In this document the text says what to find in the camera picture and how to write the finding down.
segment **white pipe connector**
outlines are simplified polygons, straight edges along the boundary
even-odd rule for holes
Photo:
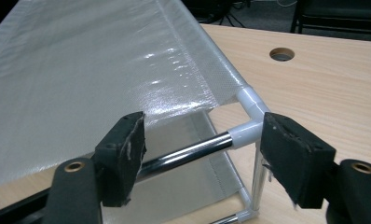
[[[242,223],[244,221],[247,221],[251,218],[257,217],[258,212],[254,211],[252,209],[252,201],[249,193],[247,192],[247,188],[243,187],[239,190],[240,197],[243,200],[243,204],[245,206],[245,209],[238,212],[236,214],[236,217],[238,219],[238,223]]]
[[[242,88],[236,96],[252,120],[228,130],[235,149],[250,145],[261,139],[264,114],[269,112],[268,107],[251,86]]]

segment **chair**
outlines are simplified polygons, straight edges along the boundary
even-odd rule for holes
[[[371,34],[371,0],[298,0],[290,32],[297,26]]]

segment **table surface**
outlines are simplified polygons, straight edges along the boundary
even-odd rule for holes
[[[336,148],[336,162],[371,163],[371,42],[213,25],[203,28],[272,112],[296,120]],[[274,61],[269,53],[275,48],[291,49],[294,59]],[[210,115],[218,132],[248,120],[239,104],[218,107]],[[229,154],[251,189],[254,146]],[[53,169],[2,186],[0,207],[48,187],[52,174]],[[17,187],[22,184],[28,189]],[[240,198],[233,196],[169,223],[209,223],[242,208]],[[273,179],[265,184],[260,215],[245,223],[325,223],[324,213],[325,209],[294,209]]]

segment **chrome pipe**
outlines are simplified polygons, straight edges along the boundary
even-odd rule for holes
[[[267,168],[263,166],[266,161],[261,153],[260,145],[260,141],[255,142],[254,174],[252,185],[252,209],[254,211],[258,211],[259,209],[265,178],[267,175]]]
[[[152,161],[144,162],[142,169],[137,175],[136,182],[160,175],[178,166],[230,147],[232,147],[231,135],[228,132],[218,134],[210,139],[184,147]]]
[[[237,222],[238,222],[238,217],[236,216],[236,214],[234,214],[229,217],[225,217],[220,220],[217,220],[213,222],[212,224],[231,224],[231,223],[237,223]]]

